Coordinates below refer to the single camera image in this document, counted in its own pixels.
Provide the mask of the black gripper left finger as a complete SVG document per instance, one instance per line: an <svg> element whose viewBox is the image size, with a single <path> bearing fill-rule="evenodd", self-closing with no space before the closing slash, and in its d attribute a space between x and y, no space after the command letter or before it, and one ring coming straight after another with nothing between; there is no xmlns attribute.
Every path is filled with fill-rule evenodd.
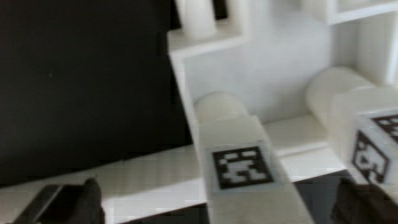
<svg viewBox="0 0 398 224"><path fill-rule="evenodd" d="M105 224L96 179L80 185L46 185L11 224Z"/></svg>

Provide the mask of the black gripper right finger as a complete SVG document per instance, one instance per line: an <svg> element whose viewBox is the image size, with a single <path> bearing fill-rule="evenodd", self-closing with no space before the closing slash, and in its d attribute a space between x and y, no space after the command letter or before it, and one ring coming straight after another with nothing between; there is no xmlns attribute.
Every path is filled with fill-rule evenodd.
<svg viewBox="0 0 398 224"><path fill-rule="evenodd" d="M398 224L398 204L380 187L339 179L332 224Z"/></svg>

